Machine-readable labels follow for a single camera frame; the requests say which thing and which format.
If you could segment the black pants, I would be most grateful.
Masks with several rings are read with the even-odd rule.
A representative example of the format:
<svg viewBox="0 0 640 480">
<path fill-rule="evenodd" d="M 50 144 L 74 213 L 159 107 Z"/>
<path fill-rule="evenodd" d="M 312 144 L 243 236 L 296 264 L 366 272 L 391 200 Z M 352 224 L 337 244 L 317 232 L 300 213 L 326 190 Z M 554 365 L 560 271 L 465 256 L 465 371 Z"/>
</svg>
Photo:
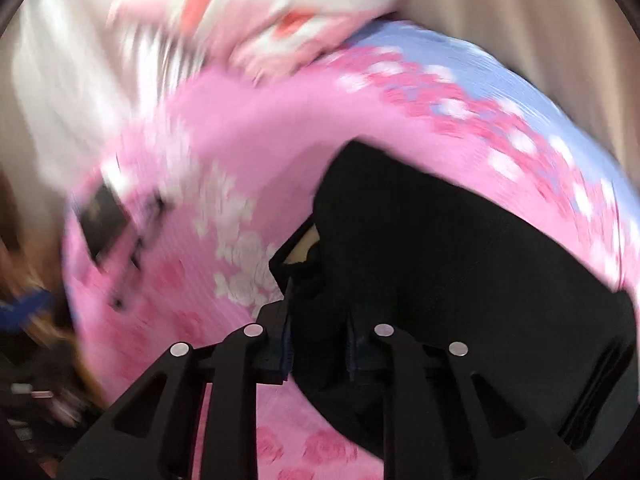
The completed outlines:
<svg viewBox="0 0 640 480">
<path fill-rule="evenodd" d="M 421 344 L 461 341 L 480 366 L 575 453 L 584 478 L 634 418 L 637 327 L 610 289 L 515 214 L 358 141 L 329 164 L 292 262 L 296 232 L 269 263 L 288 300 L 293 376 L 344 437 L 383 459 L 382 382 L 367 327 Z"/>
</svg>

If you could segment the beige curtain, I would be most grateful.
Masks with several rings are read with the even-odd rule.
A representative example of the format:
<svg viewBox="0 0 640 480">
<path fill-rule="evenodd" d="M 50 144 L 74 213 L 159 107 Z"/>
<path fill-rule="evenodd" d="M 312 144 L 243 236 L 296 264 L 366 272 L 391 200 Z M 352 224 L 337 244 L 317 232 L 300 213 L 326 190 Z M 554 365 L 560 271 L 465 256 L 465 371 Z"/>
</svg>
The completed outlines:
<svg viewBox="0 0 640 480">
<path fill-rule="evenodd" d="M 399 13 L 483 47 L 639 179 L 639 0 L 404 0 Z"/>
</svg>

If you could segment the pink floral bedsheet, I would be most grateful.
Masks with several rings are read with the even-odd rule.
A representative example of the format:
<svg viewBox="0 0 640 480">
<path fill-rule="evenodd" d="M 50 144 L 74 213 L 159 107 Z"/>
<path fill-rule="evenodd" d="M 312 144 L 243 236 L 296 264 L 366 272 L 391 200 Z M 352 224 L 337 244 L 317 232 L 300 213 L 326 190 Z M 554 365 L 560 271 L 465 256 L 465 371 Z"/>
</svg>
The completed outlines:
<svg viewBox="0 0 640 480">
<path fill-rule="evenodd" d="M 293 77 L 253 87 L 213 68 L 134 122 L 73 195 L 64 278 L 82 355 L 110 407 L 173 344 L 219 344 L 285 300 L 269 263 L 303 231 L 334 157 L 358 141 L 528 222 L 634 306 L 639 365 L 639 200 L 614 159 L 550 99 L 468 42 L 403 22 L 368 26 Z M 102 178 L 139 224 L 158 188 L 171 210 L 125 309 L 127 258 L 93 266 L 74 209 Z M 256 388 L 255 479 L 387 479 L 298 388 Z"/>
</svg>

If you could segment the white cat face pillow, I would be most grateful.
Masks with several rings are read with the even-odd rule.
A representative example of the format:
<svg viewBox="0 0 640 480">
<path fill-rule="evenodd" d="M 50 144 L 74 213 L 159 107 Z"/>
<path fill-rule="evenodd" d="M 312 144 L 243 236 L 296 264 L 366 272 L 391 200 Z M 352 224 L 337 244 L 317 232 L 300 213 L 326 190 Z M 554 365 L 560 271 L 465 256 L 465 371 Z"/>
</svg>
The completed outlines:
<svg viewBox="0 0 640 480">
<path fill-rule="evenodd" d="M 111 22 L 154 25 L 254 81 L 339 47 L 399 0 L 113 0 Z"/>
</svg>

